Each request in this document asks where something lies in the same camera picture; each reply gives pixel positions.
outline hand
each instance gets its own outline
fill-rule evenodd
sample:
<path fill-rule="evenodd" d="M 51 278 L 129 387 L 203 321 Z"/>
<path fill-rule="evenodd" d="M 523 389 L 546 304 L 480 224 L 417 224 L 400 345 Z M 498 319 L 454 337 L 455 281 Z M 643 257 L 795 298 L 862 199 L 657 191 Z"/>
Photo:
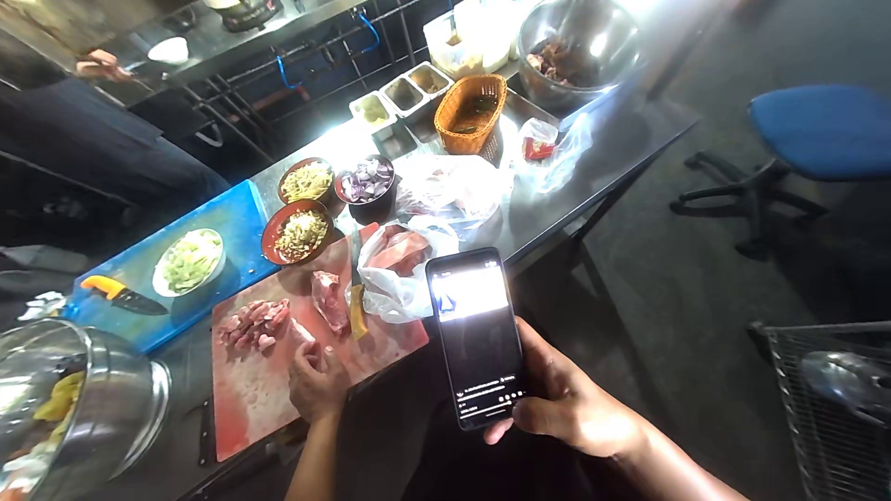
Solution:
<path fill-rule="evenodd" d="M 594 384 L 525 320 L 516 320 L 527 374 L 546 399 L 521 399 L 511 419 L 486 430 L 486 443 L 497 443 L 514 423 L 523 431 L 563 440 L 590 456 L 619 455 L 646 440 L 643 418 Z"/>
<path fill-rule="evenodd" d="M 347 369 L 330 346 L 318 341 L 301 343 L 289 367 L 290 402 L 312 423 L 339 415 L 349 388 Z"/>
<path fill-rule="evenodd" d="M 75 64 L 81 78 L 105 78 L 112 82 L 131 82 L 133 73 L 118 66 L 118 58 L 102 49 L 95 49 Z"/>

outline yellow knife handle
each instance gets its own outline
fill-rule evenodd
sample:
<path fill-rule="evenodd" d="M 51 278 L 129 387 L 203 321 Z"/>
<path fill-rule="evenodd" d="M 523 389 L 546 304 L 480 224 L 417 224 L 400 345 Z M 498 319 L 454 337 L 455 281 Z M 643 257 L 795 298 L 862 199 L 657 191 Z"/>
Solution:
<path fill-rule="evenodd" d="M 80 283 L 80 286 L 83 289 L 90 289 L 92 287 L 95 287 L 96 289 L 105 292 L 106 300 L 113 300 L 115 296 L 126 289 L 124 284 L 122 284 L 121 282 L 102 275 L 90 275 L 85 278 L 83 282 Z"/>
<path fill-rule="evenodd" d="M 365 326 L 364 309 L 362 307 L 365 286 L 361 283 L 353 285 L 349 290 L 349 324 L 353 328 L 353 339 L 358 340 L 368 333 Z"/>

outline plastic bag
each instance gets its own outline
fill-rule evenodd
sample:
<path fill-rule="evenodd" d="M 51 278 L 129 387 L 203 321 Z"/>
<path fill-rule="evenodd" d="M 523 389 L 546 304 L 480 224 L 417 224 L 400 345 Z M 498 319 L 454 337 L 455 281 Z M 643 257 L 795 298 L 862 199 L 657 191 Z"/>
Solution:
<path fill-rule="evenodd" d="M 397 171 L 396 214 L 443 219 L 458 238 L 473 238 L 513 189 L 513 173 L 478 155 L 417 155 Z"/>
<path fill-rule="evenodd" d="M 539 119 L 529 119 L 519 130 L 519 146 L 514 151 L 514 169 L 522 178 L 529 179 L 539 193 L 560 188 L 572 177 L 573 168 L 593 144 L 592 131 L 594 117 L 590 113 L 579 115 L 566 135 L 554 147 L 550 157 L 544 160 L 526 160 L 523 156 L 523 141 L 532 137 L 538 141 L 553 143 L 557 139 L 557 128 Z"/>
<path fill-rule="evenodd" d="M 430 258 L 455 254 L 458 251 L 458 235 L 441 219 L 431 216 L 415 216 L 407 224 L 397 221 L 387 223 L 378 228 L 359 251 L 359 275 L 365 285 L 362 302 L 366 313 L 378 315 L 390 324 L 404 324 L 433 315 L 430 305 L 430 293 L 427 286 L 427 260 L 412 269 L 412 276 L 399 276 L 395 271 L 383 268 L 367 267 L 365 263 L 374 256 L 383 245 L 382 236 L 388 226 L 400 225 L 417 232 L 430 242 L 432 253 Z M 344 294 L 349 304 L 349 288 Z"/>

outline phone screen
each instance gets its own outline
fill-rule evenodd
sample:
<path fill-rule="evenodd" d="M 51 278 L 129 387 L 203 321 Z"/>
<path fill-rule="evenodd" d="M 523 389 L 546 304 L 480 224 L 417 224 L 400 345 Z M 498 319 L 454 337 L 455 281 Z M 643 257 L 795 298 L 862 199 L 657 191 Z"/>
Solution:
<path fill-rule="evenodd" d="M 458 422 L 465 430 L 511 416 L 525 395 L 513 308 L 496 250 L 447 257 L 428 270 Z"/>

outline blue hose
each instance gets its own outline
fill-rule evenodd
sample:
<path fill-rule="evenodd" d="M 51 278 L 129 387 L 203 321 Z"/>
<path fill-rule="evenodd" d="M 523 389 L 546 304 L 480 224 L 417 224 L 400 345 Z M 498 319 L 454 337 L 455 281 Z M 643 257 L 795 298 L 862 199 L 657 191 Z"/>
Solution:
<path fill-rule="evenodd" d="M 364 16 L 364 14 L 359 14 L 359 19 L 361 19 L 362 22 L 365 23 L 365 26 L 367 26 L 368 29 L 370 29 L 372 31 L 372 34 L 374 35 L 374 44 L 370 45 L 368 47 L 365 47 L 364 49 L 362 49 L 362 52 L 360 52 L 360 53 L 367 53 L 369 51 L 372 51 L 372 50 L 378 48 L 378 45 L 380 45 L 380 37 L 378 36 L 378 30 L 374 29 L 374 26 L 372 26 L 372 24 L 370 22 L 368 22 L 368 20 Z"/>
<path fill-rule="evenodd" d="M 297 87 L 303 85 L 303 81 L 302 81 L 302 80 L 299 81 L 298 83 L 294 84 L 294 85 L 289 84 L 289 83 L 288 83 L 288 76 L 287 76 L 287 75 L 285 74 L 285 72 L 284 72 L 284 62 L 282 61 L 282 57 L 281 57 L 280 55 L 276 55 L 276 56 L 275 56 L 275 59 L 276 59 L 276 60 L 278 61 L 278 63 L 279 63 L 279 74 L 282 75 L 282 83 L 284 84 L 284 86 L 288 87 L 289 89 L 296 89 Z"/>

